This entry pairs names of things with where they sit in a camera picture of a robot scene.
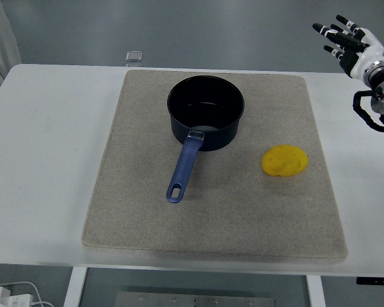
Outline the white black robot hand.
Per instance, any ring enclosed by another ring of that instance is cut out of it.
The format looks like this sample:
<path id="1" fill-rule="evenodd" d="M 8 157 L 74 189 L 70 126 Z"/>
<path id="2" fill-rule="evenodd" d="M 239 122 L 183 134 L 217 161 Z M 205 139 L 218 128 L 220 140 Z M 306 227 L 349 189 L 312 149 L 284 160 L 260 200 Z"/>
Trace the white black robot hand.
<path id="1" fill-rule="evenodd" d="M 314 23 L 312 28 L 334 44 L 325 45 L 324 50 L 339 61 L 345 74 L 352 79 L 362 79 L 370 65 L 384 60 L 384 47 L 368 29 L 341 15 L 337 15 L 336 20 L 345 28 L 319 23 Z"/>

